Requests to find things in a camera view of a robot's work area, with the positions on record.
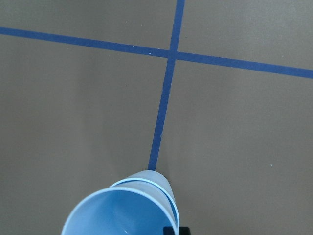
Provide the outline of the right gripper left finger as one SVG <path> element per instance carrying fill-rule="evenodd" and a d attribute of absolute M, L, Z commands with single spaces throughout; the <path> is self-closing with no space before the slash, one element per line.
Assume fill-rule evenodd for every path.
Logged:
<path fill-rule="evenodd" d="M 164 235 L 174 235 L 174 229 L 172 227 L 164 227 L 163 228 Z"/>

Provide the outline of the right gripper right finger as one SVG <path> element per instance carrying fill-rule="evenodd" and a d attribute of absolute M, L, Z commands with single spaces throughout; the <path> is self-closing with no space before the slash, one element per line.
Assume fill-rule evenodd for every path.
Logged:
<path fill-rule="evenodd" d="M 179 227 L 179 235 L 190 235 L 189 227 Z"/>

